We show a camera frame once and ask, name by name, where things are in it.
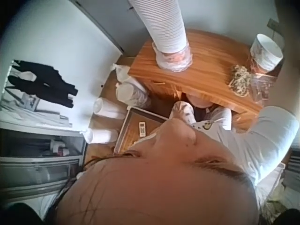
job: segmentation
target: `white wall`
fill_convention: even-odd
[[[222,34],[251,44],[258,33],[272,37],[270,18],[278,21],[274,0],[178,0],[187,28]],[[283,40],[276,35],[280,46]]]
[[[12,60],[53,66],[63,79],[79,90],[74,108],[50,105],[41,100],[39,109],[66,115],[72,130],[85,129],[110,73],[109,67],[121,52],[71,2],[32,0],[17,14],[6,30],[0,46],[0,89],[3,89]]]

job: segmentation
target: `floor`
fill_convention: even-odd
[[[121,56],[117,61],[119,65],[126,65],[131,66],[133,63],[133,57],[123,57]],[[115,71],[112,71],[103,87],[100,97],[106,98],[119,106],[123,107],[124,109],[127,108],[122,102],[119,102],[116,98],[115,90],[117,83],[117,77]],[[151,99],[151,108],[149,109],[150,112],[155,114],[159,114],[164,117],[169,117],[173,103],[172,102],[165,102],[158,98]],[[90,120],[90,128],[110,128],[116,129],[120,132],[123,125],[123,120],[116,120],[107,117],[99,117],[97,115],[93,115]],[[112,154],[113,149],[115,147],[115,143],[111,144],[90,144],[88,145],[85,163],[89,162],[90,160],[97,158],[97,157],[105,157],[109,154]]]

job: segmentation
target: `wooden table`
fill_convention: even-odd
[[[180,100],[183,93],[228,107],[237,114],[233,124],[248,130],[261,106],[250,96],[236,96],[229,88],[231,68],[248,66],[249,49],[246,44],[228,37],[200,30],[187,31],[193,53],[193,64],[185,71],[172,73],[157,66],[155,52],[149,40],[134,60],[129,74],[141,81],[152,95],[162,99]]]

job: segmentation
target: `black clothing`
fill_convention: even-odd
[[[76,96],[78,93],[78,90],[75,89],[75,86],[66,83],[62,79],[59,72],[51,66],[34,63],[34,62],[26,62],[21,60],[15,61],[15,63],[17,63],[19,67],[13,66],[14,69],[20,72],[26,72],[26,71],[32,72],[35,76],[37,76],[37,79],[35,81],[38,83],[47,84],[52,88],[63,90],[74,96]]]
[[[18,89],[29,95],[36,95],[40,99],[68,108],[74,106],[73,101],[68,98],[68,93],[63,90],[51,88],[36,81],[26,81],[15,76],[8,76],[8,81],[14,85],[13,89]]]

